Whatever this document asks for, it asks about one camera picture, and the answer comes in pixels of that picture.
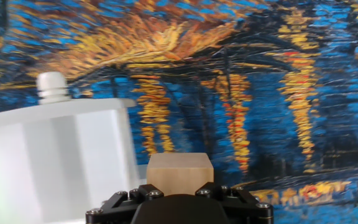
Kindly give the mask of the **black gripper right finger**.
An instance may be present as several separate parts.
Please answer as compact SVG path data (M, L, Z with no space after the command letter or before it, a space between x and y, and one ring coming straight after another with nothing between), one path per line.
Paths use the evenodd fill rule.
M195 191L195 195L217 202L229 223L274 224L273 206L261 202L243 187L230 188L207 182Z

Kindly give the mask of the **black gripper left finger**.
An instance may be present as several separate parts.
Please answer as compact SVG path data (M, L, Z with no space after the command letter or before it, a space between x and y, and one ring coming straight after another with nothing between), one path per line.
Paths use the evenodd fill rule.
M118 191L99 208L92 208L85 213L87 224L130 224L141 204L164 193L152 184L140 185L130 191Z

